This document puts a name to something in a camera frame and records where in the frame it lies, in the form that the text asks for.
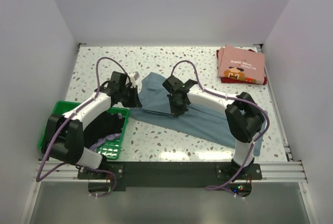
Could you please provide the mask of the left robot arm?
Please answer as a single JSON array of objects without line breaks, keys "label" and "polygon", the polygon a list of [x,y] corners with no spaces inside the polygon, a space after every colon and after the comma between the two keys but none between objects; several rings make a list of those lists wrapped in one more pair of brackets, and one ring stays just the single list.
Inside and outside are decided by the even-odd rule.
[{"label": "left robot arm", "polygon": [[43,162],[49,157],[67,164],[89,167],[95,178],[103,178],[108,166],[103,156],[84,144],[84,130],[115,104],[126,108],[141,107],[136,81],[138,72],[113,72],[111,78],[98,83],[97,89],[83,103],[63,114],[52,114],[47,121],[42,144]]}]

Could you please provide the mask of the aluminium frame rail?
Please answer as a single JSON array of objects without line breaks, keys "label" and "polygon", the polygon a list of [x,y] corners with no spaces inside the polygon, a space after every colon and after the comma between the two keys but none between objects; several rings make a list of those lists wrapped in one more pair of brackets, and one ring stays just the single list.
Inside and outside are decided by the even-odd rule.
[{"label": "aluminium frame rail", "polygon": [[[73,165],[62,165],[59,161],[49,161],[44,165],[37,164],[37,170],[45,176],[45,181],[74,181],[78,179],[78,172],[84,168]],[[301,162],[262,162],[253,164],[247,176],[238,176],[236,181],[262,182],[305,182],[306,175]]]}]

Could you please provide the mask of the green plastic basket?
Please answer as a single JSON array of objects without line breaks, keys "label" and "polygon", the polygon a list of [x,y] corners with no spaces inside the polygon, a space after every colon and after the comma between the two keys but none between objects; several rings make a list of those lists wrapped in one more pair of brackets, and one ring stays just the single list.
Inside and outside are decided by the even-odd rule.
[{"label": "green plastic basket", "polygon": [[[79,102],[71,102],[71,101],[58,101],[52,111],[52,114],[64,114],[68,111],[73,110],[77,106],[79,106]],[[124,124],[122,127],[122,133],[120,136],[111,139],[107,139],[105,143],[101,144],[97,149],[96,152],[102,155],[105,155],[108,160],[116,160],[119,158],[121,153],[121,146],[122,141],[124,138],[126,126],[129,121],[130,111],[126,108],[117,108],[113,107],[107,111],[109,114],[117,114],[122,115],[124,119]]]}]

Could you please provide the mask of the blue t-shirt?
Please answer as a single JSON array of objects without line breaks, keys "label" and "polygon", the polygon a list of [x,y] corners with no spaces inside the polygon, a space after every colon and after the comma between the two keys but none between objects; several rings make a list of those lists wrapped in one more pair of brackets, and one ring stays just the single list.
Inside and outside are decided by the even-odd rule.
[{"label": "blue t-shirt", "polygon": [[168,92],[162,86],[164,81],[165,77],[153,72],[142,79],[138,94],[142,107],[130,109],[130,117],[229,148],[235,147],[236,139],[229,130],[224,112],[192,103],[183,115],[173,117]]}]

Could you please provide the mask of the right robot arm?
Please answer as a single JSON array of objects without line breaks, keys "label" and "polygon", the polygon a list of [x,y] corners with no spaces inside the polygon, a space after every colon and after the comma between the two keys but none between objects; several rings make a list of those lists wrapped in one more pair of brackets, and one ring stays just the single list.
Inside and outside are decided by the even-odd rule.
[{"label": "right robot arm", "polygon": [[263,126],[267,126],[262,111],[248,93],[227,95],[200,87],[194,80],[182,82],[175,76],[167,78],[162,86],[169,93],[171,115],[178,117],[188,111],[192,103],[200,104],[225,114],[229,130],[236,140],[235,153],[227,172],[228,181],[243,179],[254,162],[254,143]]}]

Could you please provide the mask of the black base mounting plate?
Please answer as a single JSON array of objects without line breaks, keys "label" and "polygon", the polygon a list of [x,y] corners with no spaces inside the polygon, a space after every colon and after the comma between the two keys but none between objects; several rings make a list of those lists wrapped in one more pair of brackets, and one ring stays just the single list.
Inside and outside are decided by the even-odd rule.
[{"label": "black base mounting plate", "polygon": [[106,186],[115,191],[127,188],[203,188],[221,185],[236,173],[232,162],[109,162],[108,171],[82,169],[79,180],[88,180],[92,192],[105,192]]}]

